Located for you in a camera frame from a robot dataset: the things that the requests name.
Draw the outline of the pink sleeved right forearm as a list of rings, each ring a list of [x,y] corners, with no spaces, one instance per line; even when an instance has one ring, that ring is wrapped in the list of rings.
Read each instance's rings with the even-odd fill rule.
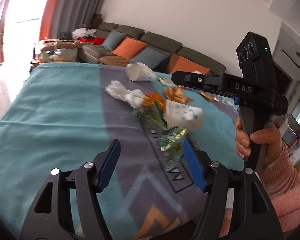
[[[283,232],[300,224],[300,170],[292,165],[286,145],[282,144],[280,156],[259,173],[279,218]]]

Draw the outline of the person's right hand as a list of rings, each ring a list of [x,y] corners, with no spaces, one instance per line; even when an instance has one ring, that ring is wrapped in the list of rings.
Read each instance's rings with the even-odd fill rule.
[[[251,135],[247,135],[242,129],[240,118],[236,120],[236,154],[243,159],[251,154],[250,144],[253,142],[258,145],[267,146],[267,151],[264,156],[263,166],[266,167],[273,163],[282,152],[282,139],[280,130],[271,122],[270,126],[259,130]]]

